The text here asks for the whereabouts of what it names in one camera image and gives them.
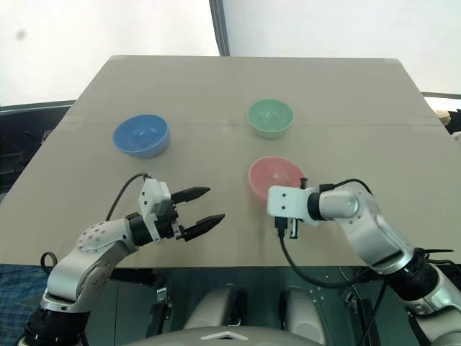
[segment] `bowl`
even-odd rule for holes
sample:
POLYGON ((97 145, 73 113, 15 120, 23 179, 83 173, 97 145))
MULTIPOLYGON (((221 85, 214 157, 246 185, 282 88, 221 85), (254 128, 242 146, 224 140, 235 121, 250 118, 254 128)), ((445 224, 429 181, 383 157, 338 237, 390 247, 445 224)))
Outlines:
POLYGON ((283 136, 293 122, 293 111, 278 99, 263 99, 248 110, 248 122, 253 131, 264 138, 283 136))
POLYGON ((136 157, 158 155, 169 144, 169 125, 158 115, 142 114, 118 125, 112 136, 115 146, 136 157))
POLYGON ((251 190, 258 199, 266 201, 271 186, 299 187, 304 173, 291 161, 278 156, 266 156, 256 160, 248 171, 251 190))

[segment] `white wall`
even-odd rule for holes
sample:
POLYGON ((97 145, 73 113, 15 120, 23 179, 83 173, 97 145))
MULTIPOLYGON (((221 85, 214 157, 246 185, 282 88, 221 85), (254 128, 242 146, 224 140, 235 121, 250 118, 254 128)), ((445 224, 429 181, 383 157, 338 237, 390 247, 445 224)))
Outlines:
POLYGON ((2 0, 0 48, 0 105, 76 99, 115 54, 219 55, 208 0, 2 0))
POLYGON ((224 0, 232 56, 398 58, 423 92, 461 94, 460 0, 224 0))

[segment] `blue bowl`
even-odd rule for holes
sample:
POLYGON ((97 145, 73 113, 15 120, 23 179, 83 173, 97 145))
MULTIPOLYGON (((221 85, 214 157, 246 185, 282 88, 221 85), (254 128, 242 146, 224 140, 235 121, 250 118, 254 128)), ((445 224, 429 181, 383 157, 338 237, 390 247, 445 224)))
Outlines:
POLYGON ((142 114, 118 125, 112 140, 119 150, 128 155, 151 157, 166 149, 170 131, 162 117, 142 114))

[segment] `table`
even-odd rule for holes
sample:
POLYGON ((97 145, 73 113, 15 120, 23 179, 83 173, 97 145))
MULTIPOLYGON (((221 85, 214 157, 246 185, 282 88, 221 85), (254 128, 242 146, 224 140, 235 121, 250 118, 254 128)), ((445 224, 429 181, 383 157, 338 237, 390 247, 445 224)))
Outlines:
MULTIPOLYGON (((287 265, 273 220, 249 192, 247 171, 261 156, 284 156, 310 185, 363 179, 382 212, 409 240, 451 248, 461 262, 461 151, 397 60, 113 56, 68 111, 0 205, 0 262, 36 265, 58 258, 86 227, 104 219, 128 177, 148 172, 170 190, 204 185, 179 206, 185 226, 225 213, 194 241, 149 244, 120 267, 287 265), (277 140, 256 137, 246 110, 263 98, 289 104, 294 125, 277 140), (137 114, 165 117, 162 155, 119 152, 112 133, 137 114)), ((138 210, 142 182, 115 210, 138 210)), ((300 225, 287 241, 299 265, 361 265, 334 223, 300 225)))

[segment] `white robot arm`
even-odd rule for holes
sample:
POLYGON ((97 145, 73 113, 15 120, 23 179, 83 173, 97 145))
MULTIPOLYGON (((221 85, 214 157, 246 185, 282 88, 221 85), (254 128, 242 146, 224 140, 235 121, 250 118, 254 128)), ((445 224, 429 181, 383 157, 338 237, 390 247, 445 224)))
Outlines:
POLYGON ((352 249, 400 297, 416 317, 428 342, 460 345, 461 292, 427 259, 415 251, 396 227, 382 216, 375 198, 356 179, 319 188, 273 186, 269 189, 268 214, 318 225, 336 221, 352 249))
POLYGON ((210 216, 185 229, 176 204, 210 189, 193 187, 173 195, 166 183, 145 179, 139 195, 141 215, 97 223, 83 231, 76 246, 51 271, 40 307, 26 326, 20 345, 79 345, 89 314, 115 266, 139 246, 164 238, 189 241, 224 217, 210 216))

